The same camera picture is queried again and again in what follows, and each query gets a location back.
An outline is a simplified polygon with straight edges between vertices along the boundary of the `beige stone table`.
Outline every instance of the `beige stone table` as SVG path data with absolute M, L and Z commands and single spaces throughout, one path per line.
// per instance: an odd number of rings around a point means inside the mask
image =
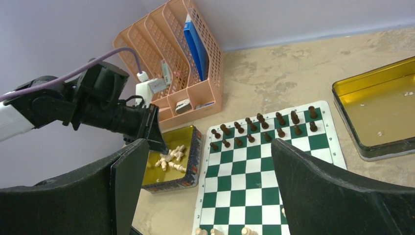
M 415 187 L 413 155 L 363 161 L 337 112 L 331 86 L 415 55 L 415 28 L 229 52 L 225 56 L 223 110 L 186 125 L 210 126 L 256 113 L 326 100 L 348 170 Z M 151 194 L 141 190 L 133 226 L 145 235 L 190 235 L 198 188 Z

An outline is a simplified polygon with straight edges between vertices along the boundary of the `chessboard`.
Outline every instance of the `chessboard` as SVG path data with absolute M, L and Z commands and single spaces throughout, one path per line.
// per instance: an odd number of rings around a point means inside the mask
M 297 124 L 293 123 L 292 111 L 298 117 L 294 121 Z M 215 228 L 224 235 L 240 235 L 244 227 L 258 235 L 290 234 L 281 211 L 283 203 L 271 157 L 274 138 L 281 138 L 314 157 L 346 169 L 326 101 L 278 113 L 281 115 L 273 112 L 224 123 L 225 129 L 222 124 L 209 128 L 192 234 L 197 228 L 206 230 L 207 234 Z M 257 117 L 267 125 L 262 125 Z

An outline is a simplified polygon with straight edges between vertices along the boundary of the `green square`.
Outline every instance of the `green square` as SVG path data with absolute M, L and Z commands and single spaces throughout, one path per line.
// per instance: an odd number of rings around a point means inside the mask
M 268 135 L 270 135 L 271 136 L 271 140 L 270 141 L 266 141 L 265 140 L 265 136 L 264 136 L 264 133 L 268 133 Z M 265 143 L 271 143 L 271 141 L 273 140 L 273 139 L 275 139 L 275 130 L 272 130 L 272 131 L 264 131 L 264 132 L 262 132 L 261 133 L 261 144 L 265 144 Z
M 215 209 L 215 224 L 229 224 L 229 207 Z
M 309 136 L 310 150 L 329 148 L 326 134 Z
M 261 172 L 248 173 L 246 177 L 246 189 L 261 188 Z
M 223 133 L 223 139 L 227 140 L 227 139 L 232 139 L 235 137 L 235 127 L 228 127 L 229 131 L 231 132 L 229 135 L 225 135 L 225 133 Z
M 288 224 L 287 218 L 285 218 L 284 214 L 282 213 L 282 209 L 284 205 L 279 206 L 279 213 L 281 213 L 281 224 Z
M 202 208 L 213 208 L 216 206 L 216 192 L 207 192 L 203 195 Z
M 232 163 L 232 175 L 245 174 L 246 161 L 239 161 Z
M 242 141 L 242 145 L 238 146 L 238 145 L 236 145 L 236 142 L 234 141 L 233 142 L 233 148 L 234 149 L 246 148 L 246 141 L 247 141 L 246 136 L 239 136 L 238 139 L 240 139 Z
M 262 234 L 281 235 L 281 225 L 262 225 Z
M 212 230 L 213 229 L 213 225 L 199 225 L 199 228 L 200 229 L 204 229 L 204 230 L 206 230 L 206 231 L 210 231 L 210 230 Z
M 259 121 L 254 122 L 254 125 L 256 126 L 256 130 L 255 131 L 251 131 L 251 125 L 247 125 L 248 134 L 254 134 L 254 133 L 261 132 L 261 124 L 259 123 Z
M 278 187 L 262 188 L 262 205 L 279 205 Z
M 228 234 L 229 235 L 240 235 L 242 229 L 245 227 L 245 225 L 233 225 L 233 224 L 229 224 L 229 230 L 228 230 Z
M 274 162 L 272 157 L 261 158 L 261 171 L 274 170 Z
M 218 150 L 213 150 L 213 148 L 209 146 L 210 153 L 219 153 L 222 150 L 222 142 L 221 141 L 216 141 L 216 142 L 212 142 L 212 143 L 214 143 L 215 145 L 218 146 Z
M 322 111 L 320 110 L 320 108 L 314 108 L 314 110 L 317 113 L 317 117 L 316 119 L 312 119 L 310 117 L 310 112 L 308 111 L 308 109 L 306 111 L 304 111 L 304 117 L 305 117 L 305 122 L 311 122 L 311 121 L 318 121 L 318 120 L 322 120 Z
M 233 162 L 233 150 L 221 153 L 221 164 Z
M 290 118 L 288 117 L 288 115 L 284 115 L 284 116 L 282 116 L 282 118 L 285 120 L 285 125 L 283 125 L 283 126 L 281 126 L 279 124 L 277 118 L 274 118 L 274 126 L 275 126 L 275 129 L 282 128 L 282 127 L 287 127 L 287 126 L 290 125 Z
M 218 192 L 231 190 L 231 176 L 218 177 Z
M 247 159 L 261 158 L 261 145 L 247 147 Z
M 246 205 L 246 191 L 231 191 L 231 207 L 244 207 Z
M 206 178 L 217 177 L 219 173 L 219 165 L 210 165 L 207 167 Z
M 295 139 L 295 138 L 300 138 L 300 137 L 306 137 L 307 136 L 307 126 L 305 124 L 300 124 L 300 125 L 297 125 L 297 126 L 299 126 L 299 129 L 301 130 L 301 134 L 299 136 L 296 135 L 296 133 L 294 132 L 294 126 L 290 126 L 291 138 Z
M 262 224 L 262 206 L 245 207 L 245 224 Z

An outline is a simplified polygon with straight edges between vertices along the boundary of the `white wall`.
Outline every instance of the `white wall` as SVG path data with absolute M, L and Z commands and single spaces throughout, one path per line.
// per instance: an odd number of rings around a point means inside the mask
M 223 50 L 415 26 L 415 0 L 194 1 Z
M 139 0 L 2 0 L 0 94 L 42 75 L 64 75 L 113 49 L 118 32 L 145 16 Z M 118 56 L 108 62 L 125 68 Z M 123 96 L 134 94 L 130 78 Z M 123 145 L 120 134 L 54 122 L 0 143 L 0 188 L 54 177 Z

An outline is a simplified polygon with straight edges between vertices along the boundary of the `open tin box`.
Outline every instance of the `open tin box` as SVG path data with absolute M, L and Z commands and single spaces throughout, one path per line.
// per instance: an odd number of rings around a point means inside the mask
M 168 166 L 167 170 L 163 171 L 161 166 L 155 166 L 160 154 L 150 152 L 141 188 L 155 193 L 195 187 L 199 180 L 202 134 L 192 125 L 165 132 L 163 138 L 169 149 L 176 149 L 182 144 L 185 146 L 182 160 L 178 162 L 174 158 L 173 162 L 185 166 L 186 172 L 170 169 Z
M 335 82 L 332 90 L 363 160 L 415 152 L 415 57 Z

